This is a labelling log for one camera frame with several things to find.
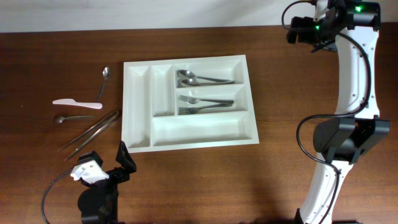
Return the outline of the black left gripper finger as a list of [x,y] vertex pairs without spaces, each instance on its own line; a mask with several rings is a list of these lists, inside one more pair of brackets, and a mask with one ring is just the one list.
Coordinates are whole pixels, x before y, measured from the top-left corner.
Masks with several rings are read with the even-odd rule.
[[100,157],[100,155],[95,152],[95,151],[91,151],[91,152],[87,152],[85,154],[82,154],[79,159],[78,159],[78,164],[83,164],[89,161],[95,161],[100,167],[103,164],[103,160]]
[[133,161],[124,141],[120,141],[118,152],[116,154],[116,162],[129,174],[137,171],[136,163]]

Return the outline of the long steel tongs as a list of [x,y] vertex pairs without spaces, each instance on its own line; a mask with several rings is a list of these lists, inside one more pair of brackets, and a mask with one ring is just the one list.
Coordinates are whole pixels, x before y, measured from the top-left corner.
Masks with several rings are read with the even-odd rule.
[[86,145],[88,145],[95,137],[97,137],[100,133],[102,133],[105,129],[111,126],[121,115],[119,110],[115,110],[111,112],[109,115],[104,117],[101,121],[96,123],[94,126],[87,129],[84,133],[77,136],[75,139],[71,140],[70,142],[66,143],[62,146],[58,151],[63,151],[66,148],[74,145],[78,141],[85,139],[78,147],[76,147],[65,159],[64,161],[70,160],[74,157],[78,152],[80,152]]

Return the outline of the large steel spoon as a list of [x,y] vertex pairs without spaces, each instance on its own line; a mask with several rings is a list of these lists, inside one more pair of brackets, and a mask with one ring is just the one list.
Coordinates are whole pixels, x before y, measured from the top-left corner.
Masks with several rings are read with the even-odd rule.
[[224,80],[224,79],[196,76],[193,72],[191,72],[189,70],[177,70],[176,73],[181,78],[187,78],[187,79],[191,79],[191,80],[203,79],[203,80],[208,80],[208,81],[217,82],[217,83],[229,82],[229,80]]
[[230,85],[230,84],[235,84],[235,82],[231,81],[231,82],[218,82],[218,83],[199,83],[196,81],[179,79],[179,84],[181,84],[181,86],[184,86],[184,87],[195,87],[195,86]]

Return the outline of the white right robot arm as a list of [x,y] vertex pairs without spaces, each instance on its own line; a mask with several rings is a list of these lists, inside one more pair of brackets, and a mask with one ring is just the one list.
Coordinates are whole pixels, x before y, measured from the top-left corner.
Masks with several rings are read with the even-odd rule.
[[301,120],[322,119],[313,133],[315,161],[310,190],[297,209],[294,223],[331,223],[336,199],[348,172],[390,131],[380,118],[374,87],[374,59],[381,7],[377,2],[313,0],[313,17],[293,17],[287,42],[333,50],[339,60],[339,93],[333,114],[315,114]]

